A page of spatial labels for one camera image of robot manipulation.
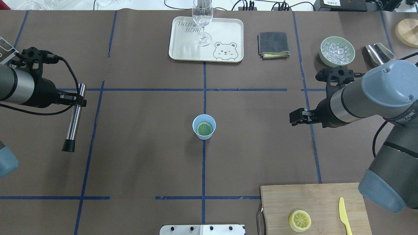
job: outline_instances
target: yellow knife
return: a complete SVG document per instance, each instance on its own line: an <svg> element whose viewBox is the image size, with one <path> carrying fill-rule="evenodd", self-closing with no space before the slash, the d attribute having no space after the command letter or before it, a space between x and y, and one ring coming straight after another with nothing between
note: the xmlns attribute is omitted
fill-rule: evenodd
<svg viewBox="0 0 418 235"><path fill-rule="evenodd" d="M345 224L345 230L347 230L347 235L352 235L350 224L348 223L348 217L347 212L345 211L345 204L344 204L344 198L340 197L339 202L339 214L340 214L340 220Z"/></svg>

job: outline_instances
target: round wooden board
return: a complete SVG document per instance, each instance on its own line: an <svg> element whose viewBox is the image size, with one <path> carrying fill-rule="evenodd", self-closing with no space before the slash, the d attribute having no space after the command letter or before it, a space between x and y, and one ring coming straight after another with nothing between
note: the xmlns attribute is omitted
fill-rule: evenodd
<svg viewBox="0 0 418 235"><path fill-rule="evenodd" d="M404 19L395 26L396 36L408 46L418 48L418 20Z"/></svg>

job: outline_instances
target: lime slice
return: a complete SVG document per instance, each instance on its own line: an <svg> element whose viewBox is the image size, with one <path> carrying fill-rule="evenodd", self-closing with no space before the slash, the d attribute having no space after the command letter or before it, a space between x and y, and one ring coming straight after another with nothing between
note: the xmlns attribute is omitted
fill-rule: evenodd
<svg viewBox="0 0 418 235"><path fill-rule="evenodd" d="M197 124L196 132L202 136L210 135L212 133L212 125L209 122L200 122Z"/></svg>
<svg viewBox="0 0 418 235"><path fill-rule="evenodd" d="M311 217L303 210L297 210L289 216L290 227L295 232L305 232L311 226L311 223Z"/></svg>

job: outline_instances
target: metal scoop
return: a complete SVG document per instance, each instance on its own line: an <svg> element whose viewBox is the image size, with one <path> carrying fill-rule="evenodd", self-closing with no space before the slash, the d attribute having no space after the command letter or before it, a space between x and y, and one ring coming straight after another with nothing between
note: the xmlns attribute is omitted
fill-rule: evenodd
<svg viewBox="0 0 418 235"><path fill-rule="evenodd" d="M397 60L396 56L381 43L370 44L365 47L372 60L378 65Z"/></svg>

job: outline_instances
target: red object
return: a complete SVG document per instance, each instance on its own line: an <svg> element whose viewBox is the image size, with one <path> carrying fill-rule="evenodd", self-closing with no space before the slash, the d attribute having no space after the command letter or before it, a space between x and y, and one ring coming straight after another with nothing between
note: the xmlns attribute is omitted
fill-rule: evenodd
<svg viewBox="0 0 418 235"><path fill-rule="evenodd" d="M0 10L10 10L10 7L6 5L6 3L3 2L3 0L0 0Z"/></svg>

